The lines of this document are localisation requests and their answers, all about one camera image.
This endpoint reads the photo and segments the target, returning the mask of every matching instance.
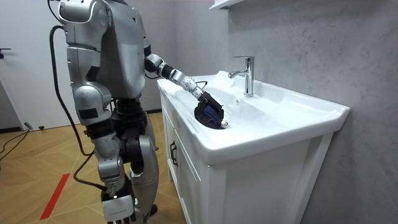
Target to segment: blue cloth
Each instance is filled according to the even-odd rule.
[[[195,108],[195,118],[208,128],[224,129],[221,126],[221,119],[216,110],[204,103],[199,103]]]

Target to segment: wooden floor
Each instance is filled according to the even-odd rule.
[[[155,203],[159,211],[153,224],[185,223],[173,182],[169,182],[162,114],[149,115],[156,136],[160,177]],[[90,140],[78,126],[86,152],[93,150]],[[0,135],[0,144],[18,135]],[[16,144],[13,141],[6,152]],[[105,223],[100,191],[73,180],[73,173],[85,158],[80,154],[71,127],[46,129],[28,134],[25,140],[1,161],[0,223],[3,224],[79,224]],[[50,218],[40,220],[63,174],[70,173]],[[81,179],[100,183],[93,157],[79,173]]]

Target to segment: faucet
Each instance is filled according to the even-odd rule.
[[[245,69],[241,71],[229,72],[228,77],[234,78],[237,75],[245,76],[244,96],[252,97],[254,87],[254,56],[239,56],[234,58],[244,58]]]

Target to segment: red tape line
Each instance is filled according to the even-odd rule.
[[[40,220],[46,219],[50,217],[52,210],[55,207],[55,204],[57,203],[58,198],[61,195],[62,189],[67,183],[69,174],[63,174],[61,177],[60,182],[57,185],[57,188],[54,190],[54,193],[52,194],[49,202],[47,203],[47,206],[45,207],[42,216],[40,217]]]

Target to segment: shelf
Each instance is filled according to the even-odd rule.
[[[215,0],[214,5],[212,5],[209,9],[226,9],[229,10],[229,7],[233,4],[239,3],[244,0]]]

